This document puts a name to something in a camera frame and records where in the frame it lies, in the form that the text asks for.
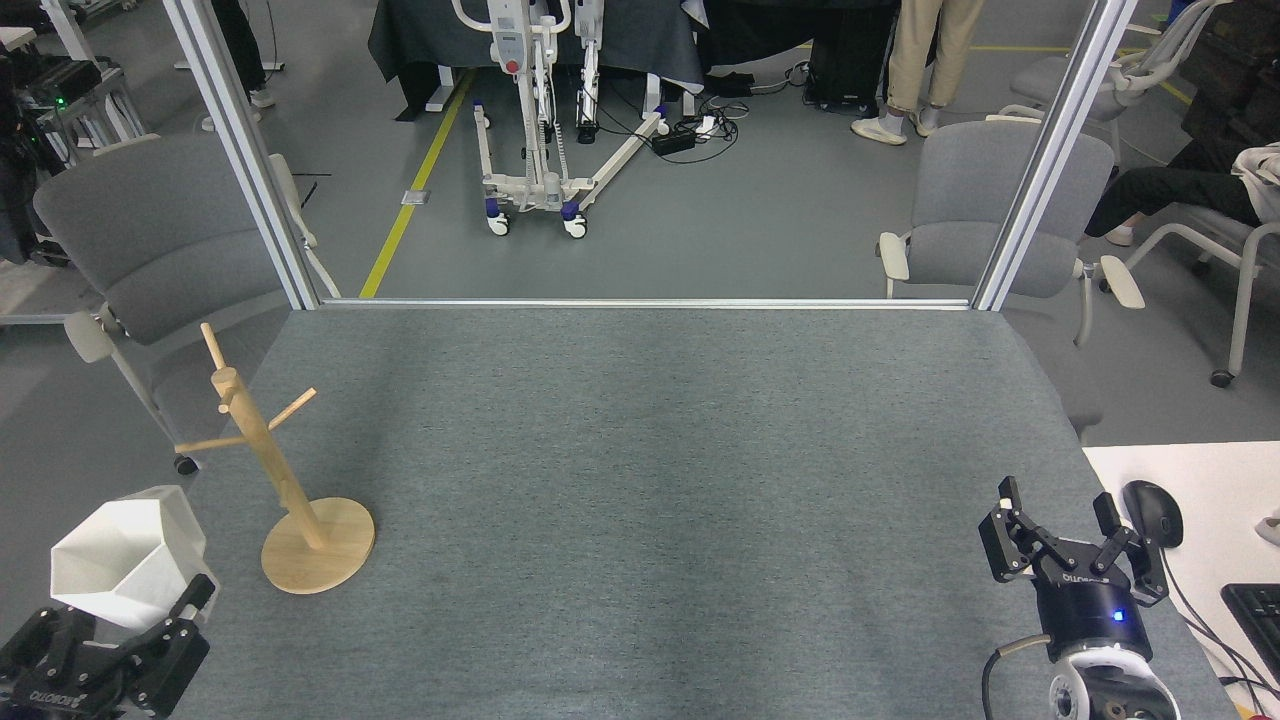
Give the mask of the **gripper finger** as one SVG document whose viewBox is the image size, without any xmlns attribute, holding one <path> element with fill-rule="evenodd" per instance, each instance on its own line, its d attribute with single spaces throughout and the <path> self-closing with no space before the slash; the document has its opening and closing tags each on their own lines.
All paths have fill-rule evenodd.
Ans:
<svg viewBox="0 0 1280 720">
<path fill-rule="evenodd" d="M 96 616 L 74 607 L 45 607 L 32 612 L 18 632 L 3 644 L 1 678 L 14 682 L 52 657 L 54 676 L 69 666 L 72 650 L 91 641 Z"/>
<path fill-rule="evenodd" d="M 1160 548 L 1149 538 L 1121 521 L 1114 497 L 1101 492 L 1092 502 L 1105 542 L 1092 559 L 1092 574 L 1105 577 L 1124 553 L 1132 569 L 1132 593 L 1142 607 L 1153 607 L 1169 596 Z"/>
<path fill-rule="evenodd" d="M 1021 507 L 1016 477 L 998 483 L 998 501 L 979 524 L 980 541 L 993 579 L 1007 583 L 1032 566 L 1037 552 L 1062 566 L 1059 538 L 1033 521 Z"/>
<path fill-rule="evenodd" d="M 195 575 L 163 620 L 125 642 L 125 697 L 143 715 L 170 716 L 207 656 L 196 615 L 215 589 L 210 575 Z"/>
</svg>

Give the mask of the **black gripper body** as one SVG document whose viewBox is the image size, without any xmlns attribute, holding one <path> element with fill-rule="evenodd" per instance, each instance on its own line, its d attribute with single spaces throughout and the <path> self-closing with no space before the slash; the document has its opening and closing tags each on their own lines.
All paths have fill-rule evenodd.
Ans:
<svg viewBox="0 0 1280 720">
<path fill-rule="evenodd" d="M 46 671 L 3 665 L 4 719 L 120 719 L 133 676 L 109 670 L 82 687 L 78 674 L 58 679 Z"/>
<path fill-rule="evenodd" d="M 1151 644 L 1132 580 L 1120 568 L 1103 575 L 1064 569 L 1053 560 L 1033 564 L 1032 584 L 1042 632 L 1050 635 L 1048 661 L 1083 650 L 1116 646 L 1151 660 Z"/>
</svg>

